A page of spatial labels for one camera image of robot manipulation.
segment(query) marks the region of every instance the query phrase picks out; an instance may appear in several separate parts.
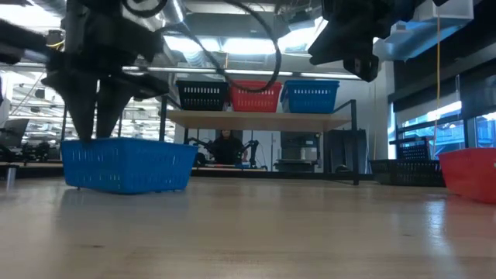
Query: blue basket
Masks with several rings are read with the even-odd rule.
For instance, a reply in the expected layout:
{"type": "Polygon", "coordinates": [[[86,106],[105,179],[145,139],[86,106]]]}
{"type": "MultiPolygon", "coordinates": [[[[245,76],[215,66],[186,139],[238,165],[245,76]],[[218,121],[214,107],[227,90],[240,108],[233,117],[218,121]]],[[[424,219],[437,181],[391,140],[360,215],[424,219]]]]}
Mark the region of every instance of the blue basket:
{"type": "Polygon", "coordinates": [[[286,81],[280,102],[284,112],[331,113],[339,81],[286,81]]]}
{"type": "Polygon", "coordinates": [[[61,144],[65,181],[117,194],[183,190],[198,148],[159,141],[112,138],[61,144]]]}

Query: person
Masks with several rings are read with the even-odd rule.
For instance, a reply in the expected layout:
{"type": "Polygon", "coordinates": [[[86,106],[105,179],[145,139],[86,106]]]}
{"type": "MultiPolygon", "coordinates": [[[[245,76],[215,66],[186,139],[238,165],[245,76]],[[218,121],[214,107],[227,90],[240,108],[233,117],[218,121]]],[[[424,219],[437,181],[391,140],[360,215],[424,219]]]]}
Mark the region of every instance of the person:
{"type": "MultiPolygon", "coordinates": [[[[243,148],[241,140],[233,136],[230,130],[222,130],[220,137],[218,137],[213,146],[215,148],[215,162],[217,164],[236,164],[236,153],[243,148]]],[[[248,152],[243,152],[243,162],[246,162],[248,152]]]]}

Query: yellow cable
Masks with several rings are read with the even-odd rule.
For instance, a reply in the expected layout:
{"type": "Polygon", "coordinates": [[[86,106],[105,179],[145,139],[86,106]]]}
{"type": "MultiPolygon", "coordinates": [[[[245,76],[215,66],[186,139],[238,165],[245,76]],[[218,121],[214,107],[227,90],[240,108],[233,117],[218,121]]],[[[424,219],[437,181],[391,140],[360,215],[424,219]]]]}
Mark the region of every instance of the yellow cable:
{"type": "Polygon", "coordinates": [[[64,43],[65,43],[65,40],[63,40],[62,42],[58,42],[58,43],[54,43],[52,45],[46,45],[46,46],[47,47],[58,47],[58,46],[61,46],[64,43]]]}
{"type": "Polygon", "coordinates": [[[439,103],[441,99],[441,15],[439,14],[439,7],[437,9],[437,106],[436,106],[436,119],[434,121],[434,146],[432,154],[436,158],[436,141],[437,141],[437,119],[439,111],[439,103]]]}
{"type": "Polygon", "coordinates": [[[377,150],[377,87],[374,81],[374,160],[377,150]]]}

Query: wooden table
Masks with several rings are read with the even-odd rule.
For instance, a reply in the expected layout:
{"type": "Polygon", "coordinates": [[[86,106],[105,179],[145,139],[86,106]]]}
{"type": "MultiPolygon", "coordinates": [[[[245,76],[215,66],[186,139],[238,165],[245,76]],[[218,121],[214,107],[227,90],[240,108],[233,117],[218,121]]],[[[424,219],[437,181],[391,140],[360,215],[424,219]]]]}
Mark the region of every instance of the wooden table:
{"type": "Polygon", "coordinates": [[[0,186],[4,279],[495,279],[494,206],[445,188],[192,177],[116,196],[0,186]]]}
{"type": "Polygon", "coordinates": [[[267,113],[267,112],[196,112],[169,111],[167,117],[189,129],[237,129],[284,132],[327,132],[351,119],[340,115],[267,113]]]}

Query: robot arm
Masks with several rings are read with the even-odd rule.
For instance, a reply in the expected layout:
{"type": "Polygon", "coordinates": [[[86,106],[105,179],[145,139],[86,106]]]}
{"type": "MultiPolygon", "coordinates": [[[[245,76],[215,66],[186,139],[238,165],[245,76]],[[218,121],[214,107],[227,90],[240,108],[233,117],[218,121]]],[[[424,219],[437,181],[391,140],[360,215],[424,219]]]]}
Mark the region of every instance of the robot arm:
{"type": "Polygon", "coordinates": [[[194,146],[203,146],[209,153],[212,153],[214,143],[212,141],[204,142],[197,138],[189,138],[188,144],[193,142],[194,146]]]}
{"type": "Polygon", "coordinates": [[[243,161],[243,154],[245,151],[247,151],[249,148],[251,148],[251,155],[250,155],[250,168],[256,168],[257,167],[257,147],[260,144],[258,140],[251,140],[248,143],[246,143],[242,149],[238,150],[236,152],[236,161],[238,161],[240,164],[243,161]]]}
{"type": "Polygon", "coordinates": [[[45,63],[46,78],[41,82],[64,99],[82,140],[91,139],[95,109],[97,137],[110,137],[132,97],[168,93],[165,81],[122,71],[138,56],[151,63],[164,46],[161,34],[122,16],[122,0],[67,0],[63,28],[61,52],[48,47],[43,35],[0,20],[0,62],[16,64],[26,58],[45,63]]]}

